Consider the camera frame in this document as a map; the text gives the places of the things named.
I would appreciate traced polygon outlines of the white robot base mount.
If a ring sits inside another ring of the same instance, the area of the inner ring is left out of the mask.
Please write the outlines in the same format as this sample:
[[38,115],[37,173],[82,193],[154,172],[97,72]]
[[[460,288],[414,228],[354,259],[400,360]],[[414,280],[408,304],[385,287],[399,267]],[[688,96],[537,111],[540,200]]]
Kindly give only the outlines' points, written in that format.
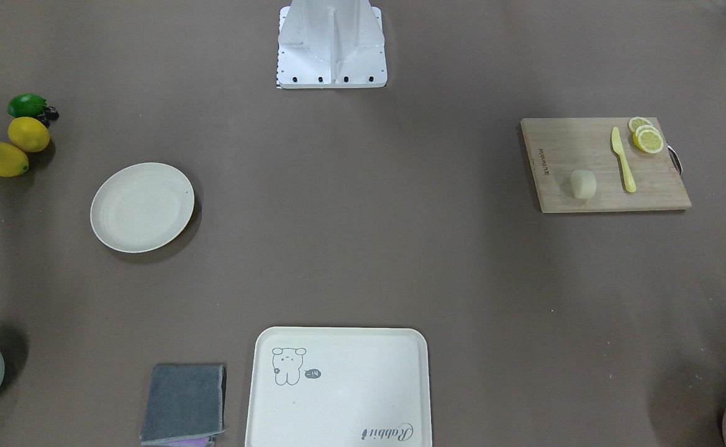
[[292,1],[279,11],[281,89],[382,88],[383,18],[368,1]]

